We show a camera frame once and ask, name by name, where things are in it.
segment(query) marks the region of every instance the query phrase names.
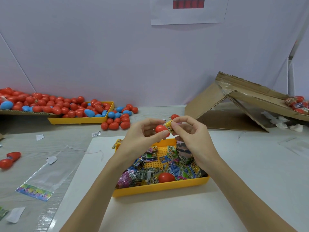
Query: red rectangle on paper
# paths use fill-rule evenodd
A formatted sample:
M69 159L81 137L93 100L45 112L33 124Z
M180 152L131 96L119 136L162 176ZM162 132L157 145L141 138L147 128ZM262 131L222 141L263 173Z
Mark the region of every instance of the red rectangle on paper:
M205 0L174 0L173 9L204 8Z

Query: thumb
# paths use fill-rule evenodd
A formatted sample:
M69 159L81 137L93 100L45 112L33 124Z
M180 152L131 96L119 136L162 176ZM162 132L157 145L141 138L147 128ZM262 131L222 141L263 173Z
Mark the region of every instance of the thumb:
M164 131L158 132L155 135L152 135L151 137L148 137L148 138L152 141L152 144L153 144L153 143L156 143L156 142L160 142L162 139L166 139L166 136L169 133L170 132L168 130L164 130Z
M176 134L182 137L182 139L188 135L188 133L183 130L183 128L181 128L176 122L172 121L171 125Z

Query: human hand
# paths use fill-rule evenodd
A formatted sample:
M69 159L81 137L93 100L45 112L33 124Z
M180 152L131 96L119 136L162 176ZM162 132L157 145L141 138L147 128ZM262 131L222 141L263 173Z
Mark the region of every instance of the human hand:
M152 144L166 139L168 130L159 133L154 131L157 125L164 123L163 120L149 118L133 124L114 156L124 161L126 167L132 165Z
M211 161L220 158L206 125L190 116L180 116L173 119L172 128L173 135L179 135L175 139L186 143L201 169L206 171Z

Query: person's left hand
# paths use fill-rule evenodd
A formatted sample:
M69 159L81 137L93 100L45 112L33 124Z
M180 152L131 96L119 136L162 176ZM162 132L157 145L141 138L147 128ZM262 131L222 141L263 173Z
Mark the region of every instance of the person's left hand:
M152 144L166 139L168 130L157 134L154 131L157 125L164 123L165 121L160 119L148 118L133 124L114 156L125 161L128 166L132 165Z

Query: cardboard ramp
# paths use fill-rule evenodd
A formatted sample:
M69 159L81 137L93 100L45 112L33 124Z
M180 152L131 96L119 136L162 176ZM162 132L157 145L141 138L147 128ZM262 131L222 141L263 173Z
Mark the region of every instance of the cardboard ramp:
M243 101L282 116L309 121L308 115L300 114L284 104L284 100L288 97L259 84L219 72L215 81L188 103L185 115L197 119L208 128L268 132L256 115L240 102ZM226 98L237 108L212 110Z

